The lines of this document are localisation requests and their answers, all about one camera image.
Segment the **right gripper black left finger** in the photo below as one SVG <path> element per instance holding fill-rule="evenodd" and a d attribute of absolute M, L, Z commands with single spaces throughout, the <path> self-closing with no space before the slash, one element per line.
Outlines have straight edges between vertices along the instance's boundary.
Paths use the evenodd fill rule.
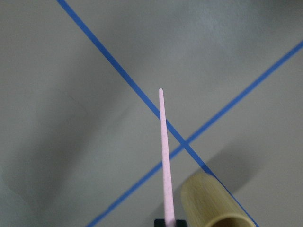
<path fill-rule="evenodd" d="M 154 227 L 166 227 L 166 223 L 164 219 L 155 219 Z"/>

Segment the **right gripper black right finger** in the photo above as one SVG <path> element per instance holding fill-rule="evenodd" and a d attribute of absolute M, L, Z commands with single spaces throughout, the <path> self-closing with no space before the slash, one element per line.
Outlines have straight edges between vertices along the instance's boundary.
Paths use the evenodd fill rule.
<path fill-rule="evenodd" d="M 186 227 L 186 221 L 182 219 L 177 219 L 175 227 Z"/>

